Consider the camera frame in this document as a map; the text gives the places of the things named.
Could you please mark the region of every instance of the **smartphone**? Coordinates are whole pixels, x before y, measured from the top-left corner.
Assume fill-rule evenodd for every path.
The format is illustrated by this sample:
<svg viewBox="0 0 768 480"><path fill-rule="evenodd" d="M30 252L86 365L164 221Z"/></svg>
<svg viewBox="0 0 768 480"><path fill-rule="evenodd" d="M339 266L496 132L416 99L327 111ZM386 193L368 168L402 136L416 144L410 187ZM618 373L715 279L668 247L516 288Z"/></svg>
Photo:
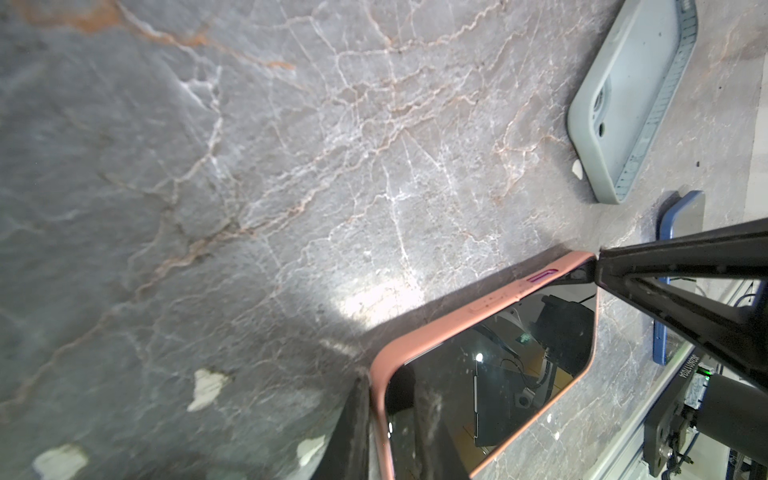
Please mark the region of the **smartphone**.
<svg viewBox="0 0 768 480"><path fill-rule="evenodd" d="M441 399L440 429L474 477L587 372L595 262L571 252L381 351L370 377L383 480L420 478L415 382Z"/></svg>

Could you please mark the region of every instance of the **black cylinder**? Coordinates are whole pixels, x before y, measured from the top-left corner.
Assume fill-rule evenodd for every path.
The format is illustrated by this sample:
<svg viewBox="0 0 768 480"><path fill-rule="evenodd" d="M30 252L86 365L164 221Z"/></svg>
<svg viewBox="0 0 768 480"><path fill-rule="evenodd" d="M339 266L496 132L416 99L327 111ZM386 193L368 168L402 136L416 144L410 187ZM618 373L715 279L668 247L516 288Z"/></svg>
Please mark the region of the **black cylinder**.
<svg viewBox="0 0 768 480"><path fill-rule="evenodd" d="M722 375L712 375L696 428L739 453L768 464L768 395Z"/></svg>

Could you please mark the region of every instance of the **bright light spot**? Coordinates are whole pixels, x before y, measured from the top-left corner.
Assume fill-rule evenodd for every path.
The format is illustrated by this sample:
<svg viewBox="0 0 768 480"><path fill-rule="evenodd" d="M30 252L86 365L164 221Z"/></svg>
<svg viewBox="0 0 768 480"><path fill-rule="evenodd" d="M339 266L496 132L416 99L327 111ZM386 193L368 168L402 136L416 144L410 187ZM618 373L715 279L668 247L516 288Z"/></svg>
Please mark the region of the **bright light spot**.
<svg viewBox="0 0 768 480"><path fill-rule="evenodd" d="M424 293L406 278L387 280L352 295L342 293L339 312L371 329L424 304Z"/></svg>

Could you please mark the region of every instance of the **marble table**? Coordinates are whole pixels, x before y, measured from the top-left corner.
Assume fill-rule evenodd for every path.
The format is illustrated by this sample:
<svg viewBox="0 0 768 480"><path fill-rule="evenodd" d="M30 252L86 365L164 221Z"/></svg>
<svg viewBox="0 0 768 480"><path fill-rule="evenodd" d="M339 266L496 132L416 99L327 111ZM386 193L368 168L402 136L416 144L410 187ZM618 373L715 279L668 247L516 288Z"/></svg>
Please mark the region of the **marble table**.
<svg viewBox="0 0 768 480"><path fill-rule="evenodd" d="M768 3L697 4L609 206L565 115L621 2L3 0L3 477L309 478L390 340L568 249L651 240L676 190L739 222ZM479 478L578 479L650 350L604 294L591 371Z"/></svg>

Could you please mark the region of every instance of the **phone case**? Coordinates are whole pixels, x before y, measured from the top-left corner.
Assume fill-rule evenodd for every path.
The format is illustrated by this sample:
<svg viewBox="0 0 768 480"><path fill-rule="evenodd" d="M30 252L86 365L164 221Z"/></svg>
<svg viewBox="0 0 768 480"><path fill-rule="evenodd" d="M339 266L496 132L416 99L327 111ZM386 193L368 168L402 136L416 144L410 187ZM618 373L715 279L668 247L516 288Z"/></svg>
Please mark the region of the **phone case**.
<svg viewBox="0 0 768 480"><path fill-rule="evenodd" d="M571 270L579 267L581 264L595 259L595 255L589 252L570 252L553 263L547 265L544 269L527 276L522 280L516 280L502 288L483 296L479 300L463 306L448 315L424 325L413 332L395 339L384 347L379 355L373 360L370 370L371 378L371 403L373 407L374 430L376 434L376 450L379 455L379 465L381 468L382 480L395 480L395 472L392 463L392 450L389 445L386 412L384 406L384 394L386 392L389 380L395 371L415 357L422 355L428 350L434 348L452 336L461 331L480 323L486 317L498 312L513 303L518 302L524 296L527 296L536 290L539 290L553 280L564 276ZM595 326L597 326L598 312L595 312ZM500 444L496 450L491 452L480 465L478 465L469 476L474 477L488 463L501 454L521 432L526 430L536 419L546 412L549 407L557 402L562 395L568 391L584 374L590 369L594 358L595 336L597 328L594 329L592 338L592 351L589 363L584 371L579 374L565 388L550 399L541 410L526 422L515 434Z"/></svg>

